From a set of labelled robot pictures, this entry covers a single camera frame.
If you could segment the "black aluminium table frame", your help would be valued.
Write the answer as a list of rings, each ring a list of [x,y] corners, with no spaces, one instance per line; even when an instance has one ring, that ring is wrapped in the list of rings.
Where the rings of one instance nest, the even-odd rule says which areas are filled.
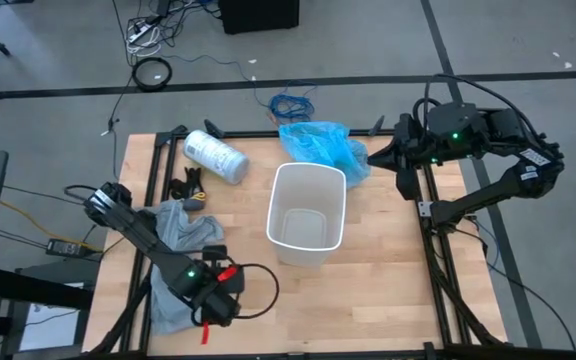
[[[416,205],[405,201],[394,185],[394,173],[374,169],[348,192],[344,237],[320,267],[294,267],[277,261],[266,237],[267,211],[276,169],[291,162],[275,131],[230,132],[224,139],[246,154],[251,163],[237,186],[214,174],[203,176],[208,191],[203,213],[225,229],[229,255],[237,262],[262,263],[281,283],[275,307],[252,320],[232,326],[211,326],[207,344],[202,329],[175,334],[149,334],[140,346],[144,306],[136,311],[129,350],[146,349],[159,359],[192,355],[243,355],[244,359],[319,360],[327,358],[422,359],[423,345],[442,347]],[[130,135],[121,183],[133,203],[158,203],[164,195],[166,144],[155,161],[153,195],[145,200],[156,140],[155,134]],[[507,340],[482,244],[461,233],[450,234],[449,245],[461,295],[487,330]],[[135,268],[136,251],[123,240],[103,258],[83,341],[83,351],[97,346],[125,307]]]

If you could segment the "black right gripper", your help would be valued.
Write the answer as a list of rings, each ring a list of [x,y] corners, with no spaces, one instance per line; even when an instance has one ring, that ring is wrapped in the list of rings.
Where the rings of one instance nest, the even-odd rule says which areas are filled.
[[[418,120],[409,113],[401,114],[394,127],[395,146],[389,144],[369,155],[368,164],[386,170],[428,165],[431,156],[427,144],[422,139],[423,135],[422,124]]]

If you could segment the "white plastic trash bin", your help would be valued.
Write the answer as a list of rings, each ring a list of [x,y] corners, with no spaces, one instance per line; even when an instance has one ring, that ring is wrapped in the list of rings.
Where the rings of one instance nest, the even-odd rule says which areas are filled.
[[[346,198],[342,171],[306,162],[280,165],[266,226],[278,260],[300,267],[322,265],[342,244]]]

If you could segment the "white power strip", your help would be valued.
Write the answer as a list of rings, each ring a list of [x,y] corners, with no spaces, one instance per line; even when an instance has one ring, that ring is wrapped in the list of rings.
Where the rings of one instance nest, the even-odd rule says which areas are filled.
[[[133,32],[130,33],[126,39],[128,45],[136,45],[139,39],[149,35],[149,38],[142,43],[142,46],[149,46],[155,44],[160,36],[159,27],[147,22],[136,23],[131,29]]]

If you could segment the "black power adapter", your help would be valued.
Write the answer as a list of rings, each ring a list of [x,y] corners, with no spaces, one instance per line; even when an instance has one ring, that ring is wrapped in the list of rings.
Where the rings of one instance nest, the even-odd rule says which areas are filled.
[[[46,254],[67,258],[83,258],[87,249],[82,245],[66,242],[65,240],[50,238],[46,246]]]

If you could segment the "white wipes canister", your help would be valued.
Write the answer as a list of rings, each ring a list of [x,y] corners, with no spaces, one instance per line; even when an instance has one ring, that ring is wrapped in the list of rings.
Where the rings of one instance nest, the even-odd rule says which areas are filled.
[[[232,185],[243,180],[250,163],[242,152],[202,130],[187,135],[183,153]]]

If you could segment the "blue plastic trash bag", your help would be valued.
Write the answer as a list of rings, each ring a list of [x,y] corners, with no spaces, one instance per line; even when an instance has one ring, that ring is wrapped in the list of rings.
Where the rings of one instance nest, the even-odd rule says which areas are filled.
[[[329,121],[280,125],[279,139],[284,150],[297,162],[336,168],[346,177],[348,188],[370,176],[367,147],[350,138],[350,129]]]

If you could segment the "black box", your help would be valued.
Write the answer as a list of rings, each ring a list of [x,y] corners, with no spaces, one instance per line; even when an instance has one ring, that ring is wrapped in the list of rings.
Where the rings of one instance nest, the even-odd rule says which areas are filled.
[[[299,25],[300,0],[218,0],[226,34],[290,29]]]

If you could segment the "black stand beam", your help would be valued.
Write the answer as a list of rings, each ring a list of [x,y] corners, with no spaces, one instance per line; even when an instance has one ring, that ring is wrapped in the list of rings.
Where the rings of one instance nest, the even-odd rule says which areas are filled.
[[[0,269],[0,298],[86,310],[93,292]]]

